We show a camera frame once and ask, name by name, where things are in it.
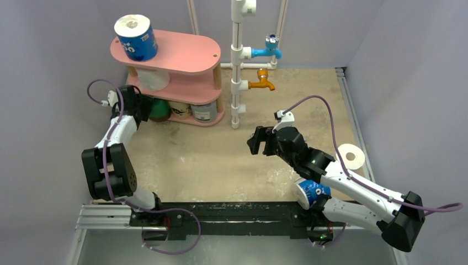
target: beige container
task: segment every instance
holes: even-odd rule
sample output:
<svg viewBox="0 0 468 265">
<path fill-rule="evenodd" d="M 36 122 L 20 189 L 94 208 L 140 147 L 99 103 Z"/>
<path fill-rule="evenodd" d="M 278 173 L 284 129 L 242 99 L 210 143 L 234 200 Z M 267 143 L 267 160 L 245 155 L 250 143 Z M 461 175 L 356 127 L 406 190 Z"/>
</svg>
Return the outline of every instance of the beige container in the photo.
<svg viewBox="0 0 468 265">
<path fill-rule="evenodd" d="M 178 119 L 185 120 L 192 115 L 192 109 L 190 108 L 190 104 L 169 101 L 169 106 L 171 107 L 173 115 L 175 115 Z"/>
</svg>

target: shelf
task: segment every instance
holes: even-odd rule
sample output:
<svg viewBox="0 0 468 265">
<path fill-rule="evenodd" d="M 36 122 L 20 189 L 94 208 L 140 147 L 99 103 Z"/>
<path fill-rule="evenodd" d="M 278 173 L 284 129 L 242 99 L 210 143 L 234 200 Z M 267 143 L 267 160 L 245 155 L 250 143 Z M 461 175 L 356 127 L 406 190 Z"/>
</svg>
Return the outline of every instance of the shelf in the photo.
<svg viewBox="0 0 468 265">
<path fill-rule="evenodd" d="M 208 126 L 212 126 L 212 125 L 215 125 L 217 124 L 218 122 L 221 121 L 222 117 L 224 116 L 224 112 L 225 112 L 225 108 L 222 110 L 222 112 L 219 112 L 218 113 L 218 116 L 216 117 L 216 120 L 211 122 L 211 123 L 201 123 L 199 121 L 197 121 L 195 119 L 195 117 L 190 116 L 189 118 L 185 119 L 185 120 L 181 120 L 181 119 L 178 119 L 177 116 L 175 116 L 174 114 L 171 113 L 171 117 L 169 118 L 169 120 L 171 121 L 177 121 L 179 123 L 186 123 L 186 124 L 192 124 L 192 125 L 197 125 L 197 126 L 202 126 L 202 127 L 208 127 Z"/>
<path fill-rule="evenodd" d="M 127 84 L 137 86 L 141 93 L 155 98 L 173 100 L 194 105 L 204 105 L 215 101 L 222 90 L 215 89 L 213 73 L 205 73 L 198 76 L 187 76 L 179 73 L 170 73 L 169 84 L 159 91 L 147 89 L 140 83 L 137 76 L 128 75 Z"/>
<path fill-rule="evenodd" d="M 118 38 L 110 45 L 110 53 L 119 62 L 152 70 L 165 70 L 185 75 L 199 75 L 211 72 L 221 58 L 217 42 L 206 36 L 154 30 L 158 43 L 156 56 L 145 62 L 129 59 Z"/>
</svg>

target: paper towel roll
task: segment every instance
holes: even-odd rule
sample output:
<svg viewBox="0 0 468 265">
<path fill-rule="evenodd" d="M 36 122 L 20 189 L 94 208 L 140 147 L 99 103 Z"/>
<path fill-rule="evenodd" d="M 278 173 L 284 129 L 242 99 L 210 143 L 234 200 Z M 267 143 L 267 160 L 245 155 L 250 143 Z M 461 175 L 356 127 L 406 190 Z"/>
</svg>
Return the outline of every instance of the paper towel roll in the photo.
<svg viewBox="0 0 468 265">
<path fill-rule="evenodd" d="M 169 84 L 171 78 L 166 71 L 136 69 L 140 83 L 149 90 L 159 91 Z"/>
<path fill-rule="evenodd" d="M 150 19 L 144 15 L 125 15 L 115 22 L 114 30 L 130 59 L 148 61 L 156 56 L 156 38 Z"/>
<path fill-rule="evenodd" d="M 338 150 L 341 156 L 343 157 L 343 162 L 346 168 L 356 170 L 364 165 L 365 155 L 359 147 L 352 144 L 342 144 L 338 147 Z M 352 153 L 354 155 L 353 160 L 349 160 L 346 158 L 346 155 L 348 153 Z M 335 154 L 335 156 L 337 160 L 339 160 L 338 154 Z"/>
</svg>

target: gray can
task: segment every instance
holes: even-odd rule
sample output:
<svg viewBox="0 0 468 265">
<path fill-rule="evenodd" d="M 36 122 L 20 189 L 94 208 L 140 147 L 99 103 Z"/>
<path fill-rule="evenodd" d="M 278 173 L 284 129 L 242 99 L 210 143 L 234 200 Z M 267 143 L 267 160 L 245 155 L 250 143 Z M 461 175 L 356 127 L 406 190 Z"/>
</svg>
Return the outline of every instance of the gray can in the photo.
<svg viewBox="0 0 468 265">
<path fill-rule="evenodd" d="M 218 112 L 216 111 L 216 101 L 206 105 L 190 105 L 193 117 L 201 123 L 212 123 L 216 120 Z"/>
</svg>

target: blue faucet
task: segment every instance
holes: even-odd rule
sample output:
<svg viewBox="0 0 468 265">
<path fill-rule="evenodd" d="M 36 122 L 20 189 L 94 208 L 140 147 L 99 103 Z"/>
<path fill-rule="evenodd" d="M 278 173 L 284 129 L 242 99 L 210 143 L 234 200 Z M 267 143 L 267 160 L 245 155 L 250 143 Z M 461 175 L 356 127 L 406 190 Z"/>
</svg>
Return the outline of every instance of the blue faucet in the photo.
<svg viewBox="0 0 468 265">
<path fill-rule="evenodd" d="M 275 34 L 267 35 L 267 40 L 265 41 L 265 49 L 254 49 L 252 48 L 252 58 L 258 56 L 273 56 L 275 55 L 277 59 L 281 59 L 282 53 L 278 49 L 279 37 Z"/>
</svg>

